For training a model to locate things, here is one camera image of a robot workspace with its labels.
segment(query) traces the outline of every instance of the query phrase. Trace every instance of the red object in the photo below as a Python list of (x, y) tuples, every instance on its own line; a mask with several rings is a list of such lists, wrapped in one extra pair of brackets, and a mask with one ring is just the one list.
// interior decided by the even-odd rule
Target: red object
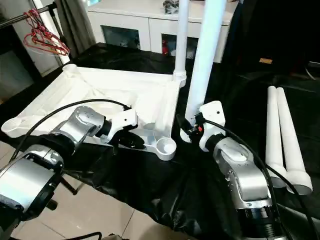
[[(60, 56), (69, 55), (69, 48), (60, 40), (60, 38), (46, 28), (36, 9), (33, 8), (28, 12), (24, 12), (24, 14), (29, 16), (29, 18), (26, 19), (26, 22), (31, 26), (31, 33), (25, 35), (23, 39), (23, 43), (26, 46)], [(34, 45), (29, 44), (27, 41), (28, 37), (31, 37), (31, 41)]]
[(169, 55), (169, 48), (168, 48), (167, 42), (165, 40), (162, 40), (162, 54)]

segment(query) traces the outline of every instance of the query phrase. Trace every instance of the table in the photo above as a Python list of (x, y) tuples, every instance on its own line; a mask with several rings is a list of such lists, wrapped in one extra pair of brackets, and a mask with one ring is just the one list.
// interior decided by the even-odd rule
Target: table
[[(141, 71), (170, 74), (174, 59), (158, 53), (139, 51), (106, 44), (96, 44), (73, 62), (80, 67)], [(180, 90), (176, 112), (186, 109), (193, 61), (187, 60), (187, 83)], [(50, 73), (23, 92), (0, 105), (0, 124), (15, 117), (58, 75)], [(267, 119), (267, 87), (285, 89), (297, 132), (306, 171), (313, 183), (313, 193), (304, 196), (316, 225), (320, 219), (320, 83), (291, 76), (264, 72), (237, 75), (223, 65), (214, 65), (206, 102), (220, 100), (224, 107), (226, 127), (237, 133), (263, 157)], [(67, 174), (148, 214), (156, 222), (175, 231), (185, 232), (199, 240), (229, 239), (226, 233), (238, 233), (239, 226), (224, 177), (209, 153), (183, 142), (175, 122), (172, 138), (177, 152), (172, 161), (159, 160), (155, 154), (121, 149), (118, 158), (96, 161), (106, 147), (83, 144), (66, 159)], [(30, 137), (32, 144), (37, 137)], [(0, 140), (16, 147), (21, 140), (0, 132)], [(299, 204), (285, 189), (276, 189), (284, 224), (295, 239), (311, 239), (306, 221), (298, 212)]]

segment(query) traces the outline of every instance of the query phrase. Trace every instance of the white vertical pole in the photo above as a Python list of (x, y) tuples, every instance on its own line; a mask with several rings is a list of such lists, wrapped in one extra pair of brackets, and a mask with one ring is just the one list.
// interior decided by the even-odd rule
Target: white vertical pole
[[(199, 108), (205, 101), (226, 3), (227, 0), (205, 1), (201, 32), (185, 110), (185, 118), (192, 125), (195, 124), (195, 114), (199, 113)], [(188, 135), (183, 130), (180, 131), (180, 136), (185, 142), (190, 142)]]
[(179, 1), (178, 32), (176, 37), (174, 80), (181, 81), (181, 87), (186, 85), (186, 54), (188, 39), (189, 0)]
[(306, 173), (304, 160), (300, 151), (295, 126), (291, 118), (285, 91), (282, 87), (276, 89), (279, 110), (279, 119), (287, 179), (300, 195), (310, 194), (313, 191), (310, 176)]
[[(282, 156), (277, 90), (274, 86), (268, 87), (265, 163), (285, 178), (287, 177), (287, 171), (284, 168)], [(283, 188), (286, 186), (286, 184), (273, 172), (269, 171), (269, 174), (275, 188)]]

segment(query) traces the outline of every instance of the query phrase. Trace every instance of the pipe end cap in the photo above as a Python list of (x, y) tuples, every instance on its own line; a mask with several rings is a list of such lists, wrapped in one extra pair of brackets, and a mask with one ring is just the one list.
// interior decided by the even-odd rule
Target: pipe end cap
[[(308, 195), (312, 193), (313, 187), (311, 178), (305, 171), (288, 171), (287, 179), (294, 186), (294, 188), (300, 195)], [(286, 187), (286, 189), (290, 193), (293, 193), (293, 191), (289, 187)]]

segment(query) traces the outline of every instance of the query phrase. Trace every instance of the black cable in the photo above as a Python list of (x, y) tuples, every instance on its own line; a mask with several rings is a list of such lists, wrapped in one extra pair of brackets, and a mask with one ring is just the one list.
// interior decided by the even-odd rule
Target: black cable
[[(315, 237), (314, 239), (315, 240), (319, 240), (319, 235), (318, 235), (318, 231), (316, 229), (315, 223), (312, 220), (312, 217), (310, 215), (309, 210), (307, 209), (305, 203), (303, 202), (301, 196), (299, 195), (299, 193), (297, 192), (295, 187), (287, 179), (285, 179), (280, 173), (278, 173), (276, 170), (274, 170), (272, 167), (270, 167), (268, 165), (266, 166), (265, 163), (258, 156), (258, 154), (244, 140), (242, 140), (238, 135), (236, 135), (235, 133), (233, 133), (228, 128), (226, 128), (226, 127), (224, 127), (224, 126), (222, 126), (222, 125), (220, 125), (220, 124), (218, 124), (216, 122), (213, 122), (213, 121), (210, 121), (210, 120), (206, 120), (206, 119), (203, 119), (203, 120), (204, 120), (204, 122), (206, 122), (208, 124), (212, 124), (212, 125), (220, 128), (220, 129), (224, 130), (229, 135), (231, 135), (234, 139), (236, 139), (240, 144), (244, 145), (250, 152), (252, 152), (254, 158), (259, 162), (259, 164), (262, 167), (263, 173), (265, 174), (266, 181), (267, 181), (267, 183), (269, 185), (271, 199), (272, 199), (273, 205), (275, 207), (276, 213), (278, 214), (278, 217), (280, 217), (280, 212), (279, 212), (279, 208), (278, 208), (277, 201), (276, 201), (276, 195), (275, 195), (273, 183), (272, 183), (270, 174), (269, 174), (267, 169), (269, 169), (271, 172), (273, 172), (275, 175), (277, 175), (282, 181), (285, 182), (285, 184), (293, 191), (294, 195), (298, 199), (298, 201), (299, 201), (299, 203), (301, 205), (301, 208), (303, 209), (304, 214), (305, 214), (305, 216), (306, 216), (306, 218), (308, 220), (309, 226), (310, 226), (310, 228), (311, 228), (311, 230), (312, 230), (312, 232), (314, 234), (314, 237)], [(286, 228), (283, 225), (282, 225), (282, 227), (284, 228), (285, 232), (287, 234), (289, 234), (289, 232), (286, 230)]]
[[(89, 233), (89, 234), (82, 235), (82, 236), (77, 236), (77, 237), (73, 237), (73, 238), (66, 238), (65, 240), (83, 240), (83, 239), (88, 239), (93, 236), (98, 236), (98, 240), (102, 239), (102, 233), (99, 231), (96, 231), (96, 232)], [(19, 240), (19, 239), (14, 238), (14, 237), (10, 237), (10, 240)]]
[(70, 103), (68, 105), (65, 105), (65, 106), (62, 106), (56, 110), (54, 110), (53, 112), (49, 113), (47, 116), (45, 116), (44, 118), (42, 118), (40, 121), (38, 121), (32, 128), (30, 128), (30, 130), (24, 135), (23, 139), (21, 140), (21, 142), (19, 143), (18, 147), (15, 149), (11, 159), (10, 159), (10, 162), (13, 161), (22, 145), (24, 144), (24, 142), (26, 141), (26, 139), (31, 135), (31, 133), (40, 125), (42, 124), (45, 120), (47, 120), (48, 118), (52, 117), (53, 115), (55, 115), (56, 113), (64, 110), (64, 109), (67, 109), (67, 108), (70, 108), (72, 106), (75, 106), (75, 105), (79, 105), (79, 104), (85, 104), (85, 103), (92, 103), (92, 102), (107, 102), (107, 103), (112, 103), (112, 104), (117, 104), (117, 105), (120, 105), (123, 107), (123, 110), (129, 110), (131, 109), (131, 107), (121, 103), (121, 102), (118, 102), (118, 101), (114, 101), (114, 100), (109, 100), (109, 99), (88, 99), (88, 100), (82, 100), (82, 101), (76, 101), (76, 102), (73, 102), (73, 103)]

